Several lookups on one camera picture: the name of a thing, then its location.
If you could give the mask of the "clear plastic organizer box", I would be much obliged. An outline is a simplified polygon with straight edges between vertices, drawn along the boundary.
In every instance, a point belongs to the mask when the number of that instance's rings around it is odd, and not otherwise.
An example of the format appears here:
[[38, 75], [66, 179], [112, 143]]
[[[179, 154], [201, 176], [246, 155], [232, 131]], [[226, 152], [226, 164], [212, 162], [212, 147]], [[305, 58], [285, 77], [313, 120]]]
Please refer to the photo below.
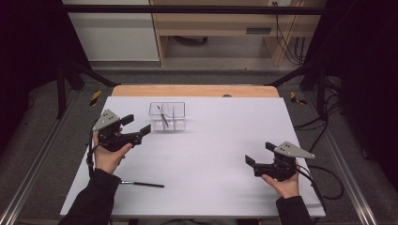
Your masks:
[[[166, 127], [160, 116], [157, 105], [162, 107], [169, 127]], [[185, 103], [184, 102], [151, 102], [148, 115], [154, 131], [184, 131], [186, 129]]]

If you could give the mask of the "black horizontal frame bar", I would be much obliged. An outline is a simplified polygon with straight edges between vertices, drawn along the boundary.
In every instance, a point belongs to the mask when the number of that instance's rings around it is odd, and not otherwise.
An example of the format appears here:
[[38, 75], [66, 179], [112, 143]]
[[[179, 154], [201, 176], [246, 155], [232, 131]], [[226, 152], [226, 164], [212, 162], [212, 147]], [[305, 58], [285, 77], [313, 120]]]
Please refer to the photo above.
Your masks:
[[144, 5], [62, 5], [66, 12], [79, 13], [180, 13], [180, 14], [265, 14], [322, 15], [322, 7], [235, 7], [235, 6], [144, 6]]

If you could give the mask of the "yellow black tape strip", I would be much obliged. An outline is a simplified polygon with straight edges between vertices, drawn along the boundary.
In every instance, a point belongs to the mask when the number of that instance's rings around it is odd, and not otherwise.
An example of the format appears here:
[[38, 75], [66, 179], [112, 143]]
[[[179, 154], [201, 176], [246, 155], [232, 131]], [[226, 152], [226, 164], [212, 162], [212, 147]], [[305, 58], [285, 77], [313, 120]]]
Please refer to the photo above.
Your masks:
[[307, 101], [306, 100], [297, 99], [297, 96], [296, 96], [295, 92], [291, 92], [290, 93], [290, 99], [291, 99], [291, 102], [294, 102], [294, 103], [297, 103], [297, 104], [300, 104], [300, 105], [307, 105]]
[[101, 91], [98, 90], [93, 94], [93, 97], [91, 98], [91, 101], [89, 103], [89, 106], [95, 106], [99, 97], [100, 97]]

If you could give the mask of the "black pen with silver tip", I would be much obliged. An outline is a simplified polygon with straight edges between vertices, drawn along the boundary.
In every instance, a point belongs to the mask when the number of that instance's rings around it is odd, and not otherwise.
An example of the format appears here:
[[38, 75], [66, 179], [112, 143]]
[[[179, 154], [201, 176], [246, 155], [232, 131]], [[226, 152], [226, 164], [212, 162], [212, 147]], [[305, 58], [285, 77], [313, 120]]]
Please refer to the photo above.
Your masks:
[[135, 185], [135, 186], [141, 186], [141, 187], [151, 187], [151, 188], [165, 188], [164, 185], [143, 183], [143, 182], [134, 182], [134, 181], [126, 181], [126, 180], [122, 180], [120, 182], [120, 184], [121, 185]]

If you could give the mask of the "black striped eyeliner pencil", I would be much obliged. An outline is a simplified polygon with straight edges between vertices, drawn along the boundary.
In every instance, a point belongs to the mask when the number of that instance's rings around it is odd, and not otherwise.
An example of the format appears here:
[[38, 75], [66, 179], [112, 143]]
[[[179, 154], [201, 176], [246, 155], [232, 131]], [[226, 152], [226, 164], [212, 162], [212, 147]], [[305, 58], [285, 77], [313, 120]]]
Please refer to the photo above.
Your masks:
[[159, 105], [157, 105], [157, 108], [158, 108], [158, 110], [159, 110], [159, 112], [160, 112], [160, 116], [161, 116], [161, 120], [162, 120], [163, 124], [168, 128], [168, 127], [169, 127], [169, 124], [168, 124], [168, 121], [167, 121], [166, 118], [165, 118], [165, 115], [164, 115], [164, 113], [163, 113], [162, 107], [160, 107]]

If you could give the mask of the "aluminium floor rail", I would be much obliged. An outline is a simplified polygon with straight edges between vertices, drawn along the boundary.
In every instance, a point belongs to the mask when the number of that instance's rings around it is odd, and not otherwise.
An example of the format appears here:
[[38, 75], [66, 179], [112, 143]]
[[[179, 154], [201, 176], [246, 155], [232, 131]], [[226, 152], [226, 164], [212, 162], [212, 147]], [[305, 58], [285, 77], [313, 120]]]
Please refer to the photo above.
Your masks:
[[47, 158], [50, 149], [52, 148], [58, 133], [63, 127], [68, 118], [70, 110], [73, 108], [76, 100], [81, 95], [80, 91], [71, 91], [67, 101], [66, 109], [59, 119], [56, 119], [46, 140], [39, 148], [38, 154], [31, 164], [27, 174], [23, 178], [22, 183], [18, 187], [11, 202], [6, 207], [3, 214], [0, 216], [0, 225], [13, 225], [18, 215], [20, 214], [28, 196], [30, 195], [33, 186], [36, 184], [39, 174], [42, 170], [45, 159]]
[[362, 151], [352, 128], [344, 115], [340, 115], [343, 105], [336, 94], [326, 96], [320, 103], [325, 110], [326, 122], [319, 135], [319, 143], [324, 144], [333, 168], [342, 182], [345, 195], [349, 198], [362, 225], [377, 225], [374, 212], [365, 198], [359, 179], [364, 171], [355, 172], [363, 163]]

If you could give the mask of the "person's left hand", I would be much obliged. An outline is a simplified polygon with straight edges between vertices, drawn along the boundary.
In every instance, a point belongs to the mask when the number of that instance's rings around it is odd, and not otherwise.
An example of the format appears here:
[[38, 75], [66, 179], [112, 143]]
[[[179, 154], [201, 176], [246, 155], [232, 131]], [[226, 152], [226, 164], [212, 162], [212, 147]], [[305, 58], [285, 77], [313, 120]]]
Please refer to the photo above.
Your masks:
[[92, 142], [96, 145], [94, 149], [95, 168], [108, 174], [115, 172], [117, 166], [132, 148], [132, 144], [127, 143], [119, 150], [111, 152], [99, 145], [99, 133], [97, 131], [93, 132]]

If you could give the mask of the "light wooden desk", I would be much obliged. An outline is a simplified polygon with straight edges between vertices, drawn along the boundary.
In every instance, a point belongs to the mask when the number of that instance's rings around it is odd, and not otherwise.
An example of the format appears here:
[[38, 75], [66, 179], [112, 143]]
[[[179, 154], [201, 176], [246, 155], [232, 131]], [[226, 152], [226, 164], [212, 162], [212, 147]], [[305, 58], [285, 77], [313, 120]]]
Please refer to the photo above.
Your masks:
[[[322, 8], [327, 0], [148, 0], [152, 6], [235, 6]], [[161, 57], [169, 37], [256, 37], [265, 44], [272, 64], [277, 67], [289, 57], [294, 38], [314, 35], [318, 15], [261, 14], [180, 14], [154, 13], [155, 34]], [[247, 35], [247, 27], [271, 27], [269, 35]]]

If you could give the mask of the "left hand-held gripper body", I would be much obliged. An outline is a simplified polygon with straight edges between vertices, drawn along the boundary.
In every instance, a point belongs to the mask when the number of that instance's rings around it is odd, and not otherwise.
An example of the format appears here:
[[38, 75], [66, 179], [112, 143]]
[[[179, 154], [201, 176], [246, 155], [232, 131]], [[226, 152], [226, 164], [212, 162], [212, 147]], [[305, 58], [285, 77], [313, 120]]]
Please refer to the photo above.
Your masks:
[[93, 131], [99, 133], [99, 145], [111, 152], [119, 150], [127, 143], [131, 143], [132, 146], [142, 143], [143, 137], [139, 136], [139, 131], [128, 134], [121, 133], [121, 119], [114, 112], [106, 109], [93, 126]]

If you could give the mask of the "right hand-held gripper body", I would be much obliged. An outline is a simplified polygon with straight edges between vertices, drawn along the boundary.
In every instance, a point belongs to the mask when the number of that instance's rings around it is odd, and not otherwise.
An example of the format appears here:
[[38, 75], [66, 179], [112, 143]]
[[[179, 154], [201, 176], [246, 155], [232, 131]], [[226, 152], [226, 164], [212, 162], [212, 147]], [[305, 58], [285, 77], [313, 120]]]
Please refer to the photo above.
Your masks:
[[260, 177], [263, 174], [267, 174], [277, 181], [284, 181], [296, 173], [297, 158], [315, 159], [314, 154], [290, 142], [283, 142], [276, 146], [275, 152], [272, 152], [274, 158], [271, 164], [257, 163], [255, 161], [253, 167], [255, 176]]

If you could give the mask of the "black metal stand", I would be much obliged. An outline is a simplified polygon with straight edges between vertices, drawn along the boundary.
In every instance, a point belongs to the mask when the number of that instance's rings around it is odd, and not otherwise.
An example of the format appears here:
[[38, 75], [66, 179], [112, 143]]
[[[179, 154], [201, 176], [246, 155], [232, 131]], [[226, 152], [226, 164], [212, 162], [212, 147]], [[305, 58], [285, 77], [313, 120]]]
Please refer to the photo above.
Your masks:
[[303, 75], [303, 79], [300, 82], [300, 88], [303, 91], [311, 90], [315, 85], [316, 88], [316, 112], [320, 118], [324, 121], [327, 120], [327, 110], [326, 110], [326, 70], [321, 63], [316, 63], [315, 61], [310, 61], [305, 63], [303, 66], [289, 72], [287, 75], [282, 76], [280, 79], [266, 83], [266, 86], [279, 87], [282, 84], [296, 78], [299, 75]]
[[117, 83], [112, 82], [91, 68], [84, 67], [77, 62], [63, 59], [56, 69], [56, 83], [57, 83], [57, 98], [58, 98], [58, 114], [57, 119], [60, 119], [67, 110], [67, 96], [66, 83], [69, 83], [73, 90], [82, 90], [84, 88], [84, 81], [81, 74], [88, 75], [90, 78], [102, 83], [108, 87], [116, 87]]

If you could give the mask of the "white cabinet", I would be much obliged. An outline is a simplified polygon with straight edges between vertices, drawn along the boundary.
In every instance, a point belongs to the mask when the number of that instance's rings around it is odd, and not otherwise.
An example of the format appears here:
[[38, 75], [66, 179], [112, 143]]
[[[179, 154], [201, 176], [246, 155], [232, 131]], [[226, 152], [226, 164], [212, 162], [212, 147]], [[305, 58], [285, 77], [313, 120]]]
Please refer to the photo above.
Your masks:
[[150, 13], [70, 13], [90, 62], [159, 61]]

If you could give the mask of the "white table board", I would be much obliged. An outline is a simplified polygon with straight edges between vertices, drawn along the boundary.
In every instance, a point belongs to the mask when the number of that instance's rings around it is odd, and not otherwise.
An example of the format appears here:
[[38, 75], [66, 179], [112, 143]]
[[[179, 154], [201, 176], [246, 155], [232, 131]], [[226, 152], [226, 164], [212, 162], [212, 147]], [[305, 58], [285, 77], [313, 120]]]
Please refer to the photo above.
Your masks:
[[270, 163], [266, 143], [298, 138], [280, 97], [184, 97], [186, 129], [153, 131], [116, 169], [115, 218], [271, 218], [275, 190], [245, 156]]

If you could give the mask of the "person's right hand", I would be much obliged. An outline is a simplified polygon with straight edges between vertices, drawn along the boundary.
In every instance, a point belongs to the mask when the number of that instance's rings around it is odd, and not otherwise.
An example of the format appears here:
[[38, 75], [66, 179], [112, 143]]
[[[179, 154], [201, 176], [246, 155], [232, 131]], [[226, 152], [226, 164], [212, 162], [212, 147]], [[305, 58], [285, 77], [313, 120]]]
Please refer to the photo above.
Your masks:
[[275, 189], [278, 195], [284, 199], [296, 197], [299, 195], [299, 173], [296, 172], [292, 177], [284, 181], [277, 181], [267, 174], [263, 174], [261, 178]]

